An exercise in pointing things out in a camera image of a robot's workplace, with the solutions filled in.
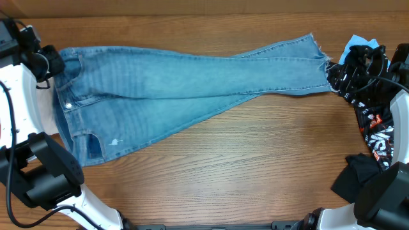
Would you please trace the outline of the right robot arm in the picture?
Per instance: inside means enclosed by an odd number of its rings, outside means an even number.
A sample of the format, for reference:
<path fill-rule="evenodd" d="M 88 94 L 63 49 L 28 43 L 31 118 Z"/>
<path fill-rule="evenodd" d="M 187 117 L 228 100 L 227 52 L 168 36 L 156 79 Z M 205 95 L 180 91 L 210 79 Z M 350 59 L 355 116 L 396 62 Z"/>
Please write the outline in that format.
<path fill-rule="evenodd" d="M 348 205 L 318 208 L 286 229 L 408 229 L 408 44 L 392 59 L 383 45 L 351 46 L 328 81 L 353 106 L 372 156 L 346 157 L 332 185 Z"/>

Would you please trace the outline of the light blue denim jeans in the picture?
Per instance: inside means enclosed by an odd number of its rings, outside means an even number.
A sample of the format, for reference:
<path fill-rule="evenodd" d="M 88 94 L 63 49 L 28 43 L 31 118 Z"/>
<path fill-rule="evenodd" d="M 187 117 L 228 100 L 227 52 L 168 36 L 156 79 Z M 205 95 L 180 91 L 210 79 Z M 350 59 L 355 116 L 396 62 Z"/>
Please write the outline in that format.
<path fill-rule="evenodd" d="M 115 160 L 266 93 L 330 90 L 311 34 L 231 57 L 138 47 L 61 51 L 54 78 L 60 136 L 81 166 Z"/>

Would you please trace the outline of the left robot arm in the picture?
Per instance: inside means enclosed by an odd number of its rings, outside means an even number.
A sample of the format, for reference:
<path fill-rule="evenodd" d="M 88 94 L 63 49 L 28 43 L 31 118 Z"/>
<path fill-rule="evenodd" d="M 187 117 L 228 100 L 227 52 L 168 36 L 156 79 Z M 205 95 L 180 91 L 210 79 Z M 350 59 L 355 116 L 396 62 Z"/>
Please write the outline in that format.
<path fill-rule="evenodd" d="M 62 213 L 83 229 L 132 229 L 84 183 L 78 161 L 45 133 L 36 90 L 65 64 L 33 26 L 1 20 L 1 183 L 13 224 L 35 227 Z"/>

